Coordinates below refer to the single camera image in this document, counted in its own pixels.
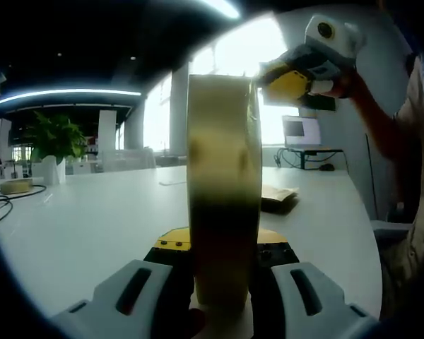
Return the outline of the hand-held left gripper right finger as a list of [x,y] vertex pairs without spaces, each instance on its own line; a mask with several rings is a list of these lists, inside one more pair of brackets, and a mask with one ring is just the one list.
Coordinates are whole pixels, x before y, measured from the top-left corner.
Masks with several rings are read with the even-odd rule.
[[367,338],[378,323],[270,230],[259,231],[249,293],[254,338]]

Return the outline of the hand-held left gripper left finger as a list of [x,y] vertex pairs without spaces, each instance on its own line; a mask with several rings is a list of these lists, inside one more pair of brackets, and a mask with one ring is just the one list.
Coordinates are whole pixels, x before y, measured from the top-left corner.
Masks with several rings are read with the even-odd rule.
[[52,317],[67,338],[186,338],[194,292],[189,229],[170,230],[84,299]]

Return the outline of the person's right hand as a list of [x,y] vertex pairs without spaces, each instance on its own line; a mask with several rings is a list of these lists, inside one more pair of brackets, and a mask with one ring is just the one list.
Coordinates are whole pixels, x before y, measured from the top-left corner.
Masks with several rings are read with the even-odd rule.
[[364,81],[355,69],[345,70],[339,78],[333,79],[330,91],[324,95],[333,98],[353,97],[364,85]]

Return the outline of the person's left hand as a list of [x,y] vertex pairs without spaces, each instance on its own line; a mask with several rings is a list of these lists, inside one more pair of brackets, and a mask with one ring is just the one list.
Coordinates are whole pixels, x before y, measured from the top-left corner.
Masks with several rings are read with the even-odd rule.
[[190,309],[187,312],[186,338],[193,338],[200,333],[206,325],[206,314],[200,309]]

